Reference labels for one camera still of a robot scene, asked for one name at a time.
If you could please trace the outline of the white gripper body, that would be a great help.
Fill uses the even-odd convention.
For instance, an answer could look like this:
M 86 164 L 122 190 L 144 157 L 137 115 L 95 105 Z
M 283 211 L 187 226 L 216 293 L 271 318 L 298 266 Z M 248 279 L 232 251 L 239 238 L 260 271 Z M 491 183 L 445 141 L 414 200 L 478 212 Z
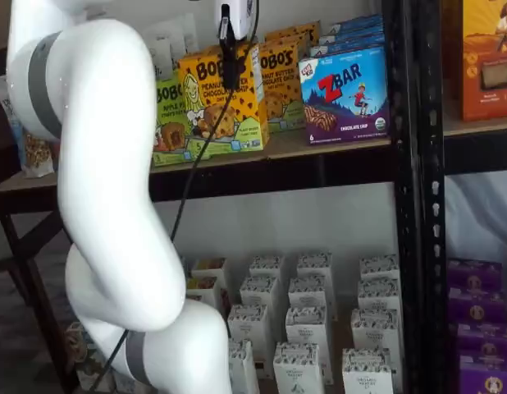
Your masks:
M 247 37 L 253 24 L 254 2 L 252 0 L 216 0 L 214 3 L 217 37 L 220 40 Z

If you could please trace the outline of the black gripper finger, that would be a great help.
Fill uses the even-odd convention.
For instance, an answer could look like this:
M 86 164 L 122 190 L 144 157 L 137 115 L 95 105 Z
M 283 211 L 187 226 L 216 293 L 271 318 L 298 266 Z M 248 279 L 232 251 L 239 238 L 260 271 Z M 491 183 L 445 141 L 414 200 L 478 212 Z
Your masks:
M 223 82 L 235 83 L 236 49 L 243 39 L 243 4 L 218 4 L 218 38 L 222 50 Z

